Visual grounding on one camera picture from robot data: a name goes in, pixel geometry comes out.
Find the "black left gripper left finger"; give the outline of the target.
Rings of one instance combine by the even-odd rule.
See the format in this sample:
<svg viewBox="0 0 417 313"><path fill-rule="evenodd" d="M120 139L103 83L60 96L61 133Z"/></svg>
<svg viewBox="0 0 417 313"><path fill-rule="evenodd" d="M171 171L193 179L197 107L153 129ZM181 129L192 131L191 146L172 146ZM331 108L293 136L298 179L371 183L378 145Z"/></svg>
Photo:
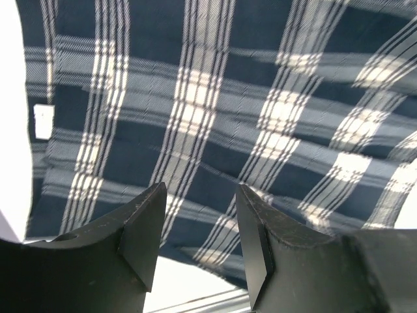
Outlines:
<svg viewBox="0 0 417 313"><path fill-rule="evenodd" d="M1 241L2 312L141 312L152 289L167 190L52 241Z"/></svg>

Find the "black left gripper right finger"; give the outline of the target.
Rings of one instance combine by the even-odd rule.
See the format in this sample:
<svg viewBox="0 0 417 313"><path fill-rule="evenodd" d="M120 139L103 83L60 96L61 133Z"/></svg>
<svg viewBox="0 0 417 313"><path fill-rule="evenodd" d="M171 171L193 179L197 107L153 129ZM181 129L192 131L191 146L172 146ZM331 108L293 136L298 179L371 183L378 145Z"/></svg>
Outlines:
<svg viewBox="0 0 417 313"><path fill-rule="evenodd" d="M415 312L416 231L330 237L236 192L253 312Z"/></svg>

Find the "navy plaid skirt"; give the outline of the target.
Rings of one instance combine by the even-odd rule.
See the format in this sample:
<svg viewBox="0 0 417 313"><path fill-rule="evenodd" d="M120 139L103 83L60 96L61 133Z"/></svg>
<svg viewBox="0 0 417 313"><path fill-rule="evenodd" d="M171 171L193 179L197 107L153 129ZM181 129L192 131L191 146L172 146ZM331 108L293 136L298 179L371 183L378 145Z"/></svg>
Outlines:
<svg viewBox="0 0 417 313"><path fill-rule="evenodd" d="M415 1L18 1L26 238L163 182L161 253L246 286L235 192L338 235L415 228Z"/></svg>

